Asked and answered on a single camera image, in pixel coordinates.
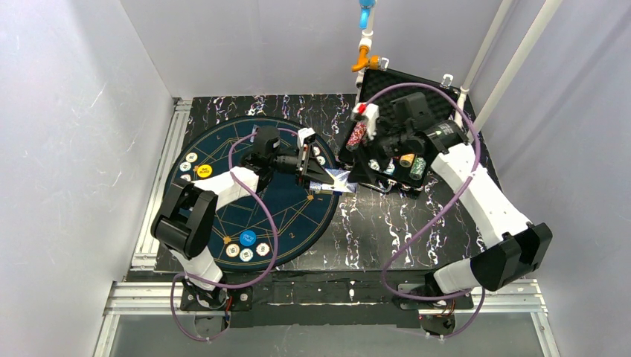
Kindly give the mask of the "blue small blind button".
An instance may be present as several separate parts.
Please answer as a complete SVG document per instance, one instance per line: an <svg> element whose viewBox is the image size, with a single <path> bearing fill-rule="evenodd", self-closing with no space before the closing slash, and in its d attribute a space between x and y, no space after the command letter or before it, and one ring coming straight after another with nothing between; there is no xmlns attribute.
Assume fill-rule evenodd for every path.
<svg viewBox="0 0 631 357"><path fill-rule="evenodd" d="M250 247L256 243L257 234L251 230L245 230L240 233L239 242L244 247Z"/></svg>

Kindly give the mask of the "playing card deck box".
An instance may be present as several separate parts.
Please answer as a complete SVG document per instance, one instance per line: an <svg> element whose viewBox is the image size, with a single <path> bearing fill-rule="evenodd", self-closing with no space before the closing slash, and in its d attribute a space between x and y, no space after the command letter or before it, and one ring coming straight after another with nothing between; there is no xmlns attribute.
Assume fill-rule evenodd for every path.
<svg viewBox="0 0 631 357"><path fill-rule="evenodd" d="M358 184L349 182L350 171L348 170L325 170L333 180L332 184L311 181L309 189L315 193L326 193L337 196L355 195Z"/></svg>

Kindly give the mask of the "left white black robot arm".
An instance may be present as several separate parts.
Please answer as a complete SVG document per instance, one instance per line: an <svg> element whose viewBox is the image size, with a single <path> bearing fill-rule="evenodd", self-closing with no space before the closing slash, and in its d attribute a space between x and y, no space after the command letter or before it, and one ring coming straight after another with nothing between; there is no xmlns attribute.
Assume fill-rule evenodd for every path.
<svg viewBox="0 0 631 357"><path fill-rule="evenodd" d="M334 183L334 177L311 156L315 131L303 128L295 132L298 148L294 154L281 152L282 131L274 126L262 126L250 134L252 145L239 164L234 163L236 147L232 146L228 151L228 171L225 173L197 181L178 178L170 184L150 233L180 262L184 271L179 277L184 283L207 294L219 289L244 287L243 284L222 283L223 272L208 247L217 210L241 198L252 197L269 221L273 237L271 260L259 277L247 283L251 286L271 272L278 258L278 227L258 195L272 180L274 173L293 174L304 186L311 182Z"/></svg>

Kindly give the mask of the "light blue poker chip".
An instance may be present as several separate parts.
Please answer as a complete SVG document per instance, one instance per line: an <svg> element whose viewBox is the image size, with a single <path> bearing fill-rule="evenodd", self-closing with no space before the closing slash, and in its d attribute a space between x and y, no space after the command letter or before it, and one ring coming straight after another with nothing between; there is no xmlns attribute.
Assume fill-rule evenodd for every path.
<svg viewBox="0 0 631 357"><path fill-rule="evenodd" d="M247 263L250 262L254 257L254 252L250 248L244 248L239 253L239 258L242 262Z"/></svg>

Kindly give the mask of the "yellow big blind button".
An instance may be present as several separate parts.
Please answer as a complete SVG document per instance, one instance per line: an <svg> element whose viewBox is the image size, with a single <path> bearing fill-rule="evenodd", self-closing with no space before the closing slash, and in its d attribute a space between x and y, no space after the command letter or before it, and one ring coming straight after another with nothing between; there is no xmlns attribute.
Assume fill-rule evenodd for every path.
<svg viewBox="0 0 631 357"><path fill-rule="evenodd" d="M196 168L196 175L199 179L208 179L212 173L213 169L210 164L202 164Z"/></svg>

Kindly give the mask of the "red white poker chip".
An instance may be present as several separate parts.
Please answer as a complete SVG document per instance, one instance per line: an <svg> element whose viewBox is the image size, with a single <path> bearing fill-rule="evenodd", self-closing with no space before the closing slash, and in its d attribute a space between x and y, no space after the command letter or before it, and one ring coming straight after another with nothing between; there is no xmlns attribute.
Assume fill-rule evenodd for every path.
<svg viewBox="0 0 631 357"><path fill-rule="evenodd" d="M265 257L270 253L271 247L268 243L262 242L257 245L255 251L260 257Z"/></svg>

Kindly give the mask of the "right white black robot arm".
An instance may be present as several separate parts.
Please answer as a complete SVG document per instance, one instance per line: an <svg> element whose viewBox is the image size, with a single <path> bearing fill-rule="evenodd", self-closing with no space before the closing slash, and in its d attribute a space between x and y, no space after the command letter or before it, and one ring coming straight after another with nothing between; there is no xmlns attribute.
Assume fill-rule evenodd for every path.
<svg viewBox="0 0 631 357"><path fill-rule="evenodd" d="M416 155L454 192L423 230L460 202L479 229L485 250L427 273L423 283L409 292L391 287L383 271L384 287L399 298L437 301L460 297L476 287L496 292L536 271L552 240L551 229L545 223L532 223L503 194L481 165L479 140L468 139L453 120L439 121L421 93L398 98L391 105L391 119L382 117L373 99L353 108L365 126L355 167L364 169L370 160L386 165L395 156Z"/></svg>

